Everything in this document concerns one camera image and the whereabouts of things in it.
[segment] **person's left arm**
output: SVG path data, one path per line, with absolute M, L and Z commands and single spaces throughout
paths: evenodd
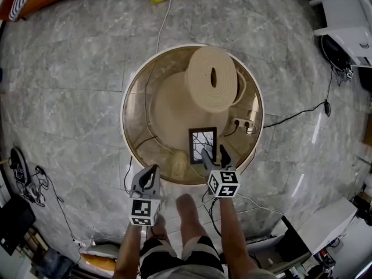
M 113 279 L 135 279 L 140 263 L 141 226 L 130 224 L 120 246 Z

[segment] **orange pillow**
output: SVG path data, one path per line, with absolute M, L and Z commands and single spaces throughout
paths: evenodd
M 84 259 L 87 263 L 95 266 L 99 269 L 106 270 L 106 271 L 115 271 L 115 262 L 106 257 L 99 257 L 89 254 L 81 254 L 82 259 Z

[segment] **person's right arm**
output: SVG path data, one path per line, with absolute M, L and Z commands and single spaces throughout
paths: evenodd
M 233 279 L 240 279 L 256 263 L 249 257 L 244 233 L 231 198 L 220 198 L 222 250 Z

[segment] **gray tile floor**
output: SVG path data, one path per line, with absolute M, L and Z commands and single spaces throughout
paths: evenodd
M 120 134 L 120 102 L 136 69 L 155 53 L 166 10 L 167 3 L 149 0 L 64 0 L 7 24 L 1 39 L 3 156 L 16 145 L 31 167 L 46 168 L 74 235 L 86 243 L 91 237 L 119 242 L 108 234 L 123 235 L 128 225 L 123 178 L 130 155 Z M 326 97 L 331 69 L 312 34 L 319 25 L 307 0 L 173 0 L 160 50 L 187 42 L 229 50 L 255 75 L 270 124 Z M 329 118 L 320 107 L 265 129 L 240 189 L 284 212 L 296 228 L 360 185 L 368 167 L 356 155 L 372 160 L 361 143 L 369 95 L 357 74 L 341 87 L 333 82 L 329 101 Z M 162 190 L 169 237 L 180 251 L 174 200 L 189 192 L 200 206 L 205 189 L 163 183 Z M 75 260 L 77 245 L 52 191 L 45 197 L 45 208 L 32 205 L 36 225 Z M 240 197 L 234 202 L 238 212 L 255 207 Z M 203 207 L 199 212 L 220 249 L 210 218 Z M 218 220 L 218 206 L 213 213 Z M 262 209 L 239 214 L 247 237 L 263 234 L 280 217 Z

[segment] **round table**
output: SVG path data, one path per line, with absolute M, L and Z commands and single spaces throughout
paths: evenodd
M 121 103 L 121 132 L 133 159 L 142 167 L 157 164 L 161 178 L 177 184 L 205 184 L 208 173 L 203 164 L 187 163 L 183 179 L 171 176 L 172 160 L 179 151 L 165 145 L 154 132 L 149 117 L 152 97 L 165 79 L 186 71 L 192 54 L 203 46 L 205 45 L 175 46 L 151 57 L 136 72 Z M 254 76 L 240 60 L 231 54 L 230 56 L 236 69 L 246 80 L 246 90 L 241 100 L 229 108 L 228 122 L 222 135 L 217 138 L 217 144 L 224 145 L 236 162 L 237 170 L 243 171 L 252 160 L 262 133 L 264 107 Z M 255 129 L 247 134 L 244 127 L 239 127 L 234 134 L 224 137 L 223 135 L 235 129 L 234 117 L 252 121 Z M 217 162 L 219 161 L 220 154 L 217 151 Z

